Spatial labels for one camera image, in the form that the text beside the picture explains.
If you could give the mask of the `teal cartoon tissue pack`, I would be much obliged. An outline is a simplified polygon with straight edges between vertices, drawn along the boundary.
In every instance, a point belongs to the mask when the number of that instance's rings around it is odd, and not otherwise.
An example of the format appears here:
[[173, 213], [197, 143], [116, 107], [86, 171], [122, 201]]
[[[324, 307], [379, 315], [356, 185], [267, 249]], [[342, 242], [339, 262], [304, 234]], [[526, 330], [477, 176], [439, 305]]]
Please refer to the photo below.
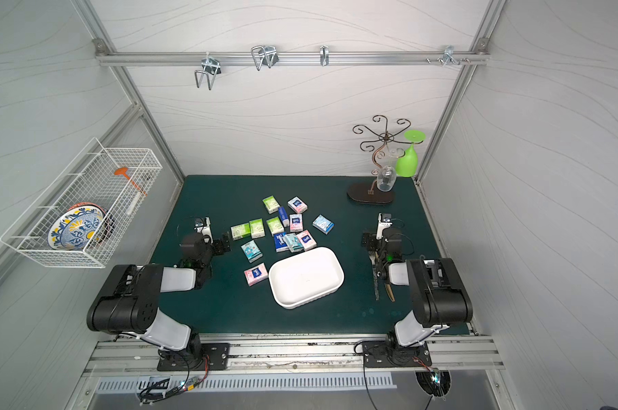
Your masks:
[[250, 240], [241, 246], [242, 251], [250, 263], [261, 259], [263, 253], [254, 240]]

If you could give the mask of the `light blue tissue pack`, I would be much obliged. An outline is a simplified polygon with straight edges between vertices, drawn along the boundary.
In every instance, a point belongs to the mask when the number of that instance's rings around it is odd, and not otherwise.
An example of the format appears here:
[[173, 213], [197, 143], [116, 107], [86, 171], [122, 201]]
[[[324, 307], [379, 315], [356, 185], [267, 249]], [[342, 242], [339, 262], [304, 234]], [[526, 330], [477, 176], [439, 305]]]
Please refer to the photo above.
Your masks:
[[319, 215], [313, 222], [312, 225], [320, 230], [323, 234], [327, 235], [331, 232], [334, 227], [334, 223], [324, 217], [324, 215]]

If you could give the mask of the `white plastic storage box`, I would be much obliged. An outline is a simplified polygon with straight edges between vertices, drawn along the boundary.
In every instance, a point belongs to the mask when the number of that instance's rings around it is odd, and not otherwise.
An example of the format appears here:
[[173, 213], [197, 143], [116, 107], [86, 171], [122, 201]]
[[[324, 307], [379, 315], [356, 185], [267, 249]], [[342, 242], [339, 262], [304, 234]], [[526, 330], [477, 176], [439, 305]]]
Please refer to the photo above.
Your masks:
[[278, 261], [269, 270], [271, 292], [278, 305], [296, 309], [336, 292], [345, 274], [336, 254], [319, 247]]

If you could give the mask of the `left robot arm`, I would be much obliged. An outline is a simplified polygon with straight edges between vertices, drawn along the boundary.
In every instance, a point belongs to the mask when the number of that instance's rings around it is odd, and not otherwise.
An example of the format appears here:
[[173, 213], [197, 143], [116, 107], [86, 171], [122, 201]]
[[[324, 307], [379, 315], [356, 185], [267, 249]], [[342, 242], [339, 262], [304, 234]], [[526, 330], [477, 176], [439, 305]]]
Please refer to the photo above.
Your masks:
[[155, 345], [159, 350], [201, 357], [196, 331], [164, 314], [160, 296], [200, 290], [213, 276], [212, 260], [230, 251], [230, 235], [215, 237], [210, 218], [196, 223], [180, 243], [182, 260], [162, 264], [123, 264], [112, 268], [86, 316], [91, 331], [122, 335]]

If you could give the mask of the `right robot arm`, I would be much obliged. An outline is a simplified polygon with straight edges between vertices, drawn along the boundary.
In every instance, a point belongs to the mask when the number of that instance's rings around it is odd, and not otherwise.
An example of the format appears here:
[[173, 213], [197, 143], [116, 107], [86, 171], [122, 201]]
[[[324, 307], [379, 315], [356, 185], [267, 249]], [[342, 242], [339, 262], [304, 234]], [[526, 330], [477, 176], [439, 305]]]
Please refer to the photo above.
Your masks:
[[411, 311], [395, 323], [389, 343], [417, 348], [453, 325], [469, 323], [473, 306], [454, 260], [424, 256], [407, 259], [403, 254], [405, 237], [390, 214], [380, 213], [377, 230], [363, 233], [361, 245], [370, 259], [375, 298], [379, 297], [380, 284], [392, 302], [395, 286], [410, 290]]

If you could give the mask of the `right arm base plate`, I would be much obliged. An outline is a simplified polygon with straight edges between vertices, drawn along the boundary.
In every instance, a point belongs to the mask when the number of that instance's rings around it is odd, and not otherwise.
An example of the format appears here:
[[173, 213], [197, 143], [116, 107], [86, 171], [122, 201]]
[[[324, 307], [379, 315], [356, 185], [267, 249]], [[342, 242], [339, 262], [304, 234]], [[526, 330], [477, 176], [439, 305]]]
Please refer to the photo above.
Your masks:
[[379, 368], [419, 368], [432, 367], [430, 351], [425, 345], [401, 347], [384, 341], [361, 341], [354, 348], [356, 355], [363, 357], [364, 367]]

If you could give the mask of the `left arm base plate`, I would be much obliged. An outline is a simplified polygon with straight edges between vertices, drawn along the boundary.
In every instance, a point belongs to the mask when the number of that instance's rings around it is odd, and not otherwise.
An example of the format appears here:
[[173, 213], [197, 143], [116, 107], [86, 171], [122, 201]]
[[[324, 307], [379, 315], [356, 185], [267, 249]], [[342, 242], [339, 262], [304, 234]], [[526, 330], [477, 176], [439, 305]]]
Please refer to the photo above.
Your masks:
[[189, 345], [184, 350], [158, 350], [159, 372], [223, 371], [227, 368], [230, 345], [206, 343]]

